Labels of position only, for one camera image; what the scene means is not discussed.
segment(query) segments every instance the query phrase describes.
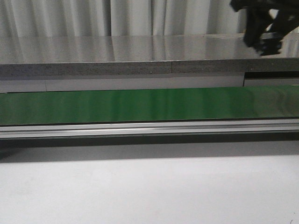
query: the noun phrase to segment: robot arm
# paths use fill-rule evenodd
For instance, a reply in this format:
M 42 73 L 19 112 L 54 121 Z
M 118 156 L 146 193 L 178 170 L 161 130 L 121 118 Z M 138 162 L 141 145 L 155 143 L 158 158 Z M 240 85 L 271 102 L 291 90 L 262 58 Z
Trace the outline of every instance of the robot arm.
M 299 26 L 299 0 L 231 0 L 230 5 L 236 12 L 246 9 L 244 42 L 261 56 L 279 54 L 283 38 Z M 271 9 L 278 10 L 276 18 Z

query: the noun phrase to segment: green conveyor belt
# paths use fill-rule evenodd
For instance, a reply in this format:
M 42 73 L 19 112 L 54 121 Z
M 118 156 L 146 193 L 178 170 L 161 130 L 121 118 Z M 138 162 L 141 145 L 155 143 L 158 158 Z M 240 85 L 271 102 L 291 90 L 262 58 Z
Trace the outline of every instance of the green conveyor belt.
M 0 125 L 299 117 L 299 86 L 0 94 Z

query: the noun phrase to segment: white curtain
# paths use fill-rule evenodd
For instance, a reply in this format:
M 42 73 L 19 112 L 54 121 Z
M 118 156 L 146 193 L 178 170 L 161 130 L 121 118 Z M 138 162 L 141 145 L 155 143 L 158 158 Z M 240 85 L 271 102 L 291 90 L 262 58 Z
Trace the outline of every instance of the white curtain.
M 0 37 L 242 32 L 230 0 L 0 0 Z

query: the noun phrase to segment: reflective surface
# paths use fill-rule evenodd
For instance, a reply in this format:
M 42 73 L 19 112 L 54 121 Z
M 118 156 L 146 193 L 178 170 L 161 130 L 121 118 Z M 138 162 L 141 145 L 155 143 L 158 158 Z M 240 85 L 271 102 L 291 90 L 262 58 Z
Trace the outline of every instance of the reflective surface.
M 299 86 L 0 94 L 0 124 L 299 117 Z
M 1 38 L 0 77 L 297 71 L 298 39 L 260 57 L 242 34 Z

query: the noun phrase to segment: gray countertop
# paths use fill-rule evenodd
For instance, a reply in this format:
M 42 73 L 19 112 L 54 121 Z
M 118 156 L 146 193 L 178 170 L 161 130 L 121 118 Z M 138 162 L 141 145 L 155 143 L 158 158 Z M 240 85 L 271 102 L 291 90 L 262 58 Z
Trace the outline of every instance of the gray countertop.
M 0 38 L 0 77 L 298 71 L 298 40 L 260 57 L 242 34 Z

